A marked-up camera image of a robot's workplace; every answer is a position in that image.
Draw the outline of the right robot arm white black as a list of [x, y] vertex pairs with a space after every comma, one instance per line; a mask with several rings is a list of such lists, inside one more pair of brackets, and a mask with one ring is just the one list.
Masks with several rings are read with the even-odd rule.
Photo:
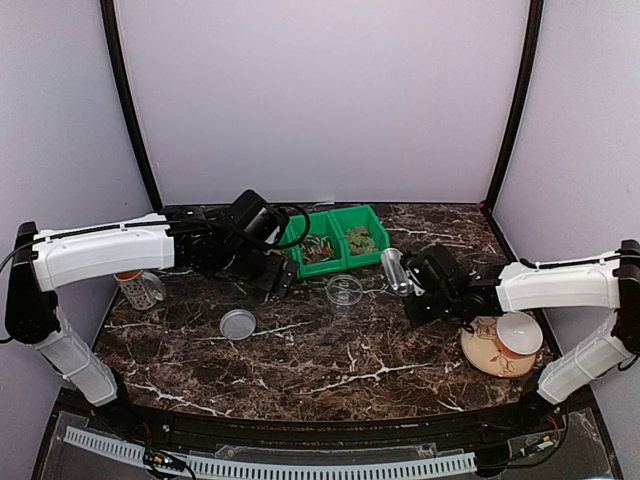
[[639, 244], [629, 239], [612, 252], [556, 263], [524, 259], [469, 271], [446, 247], [397, 260], [391, 282], [414, 326], [437, 319], [470, 325], [478, 316], [535, 309], [602, 307], [609, 317], [569, 353], [548, 364], [533, 395], [516, 405], [510, 424], [534, 432], [549, 416], [549, 405], [639, 353]]

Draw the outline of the clear plastic cup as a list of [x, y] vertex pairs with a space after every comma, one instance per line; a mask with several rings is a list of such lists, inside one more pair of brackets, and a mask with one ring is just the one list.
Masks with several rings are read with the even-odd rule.
[[325, 287], [331, 312], [336, 316], [350, 315], [363, 297], [363, 286], [353, 275], [333, 276]]

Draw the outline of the green bin mixed candies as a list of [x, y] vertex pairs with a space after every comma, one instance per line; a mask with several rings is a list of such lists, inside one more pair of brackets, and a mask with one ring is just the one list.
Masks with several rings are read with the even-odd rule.
[[309, 215], [311, 227], [302, 243], [282, 253], [299, 264], [299, 279], [334, 274], [347, 268], [343, 235], [329, 212]]

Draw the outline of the metal scoop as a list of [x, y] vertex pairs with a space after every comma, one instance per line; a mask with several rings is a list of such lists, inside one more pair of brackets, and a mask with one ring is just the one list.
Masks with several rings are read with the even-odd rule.
[[402, 253], [395, 248], [387, 248], [380, 255], [381, 265], [392, 291], [405, 298], [414, 292], [414, 285], [402, 265]]

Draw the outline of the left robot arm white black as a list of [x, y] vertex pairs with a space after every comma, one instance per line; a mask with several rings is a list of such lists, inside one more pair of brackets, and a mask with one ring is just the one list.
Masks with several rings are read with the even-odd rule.
[[246, 190], [217, 209], [171, 207], [80, 229], [38, 230], [26, 222], [1, 263], [9, 271], [7, 339], [33, 346], [91, 405], [103, 407], [103, 421], [117, 434], [134, 435], [140, 412], [125, 401], [115, 373], [69, 326], [58, 288], [112, 274], [190, 268], [284, 297], [299, 264], [283, 253], [305, 238], [284, 241], [289, 220], [284, 207]]

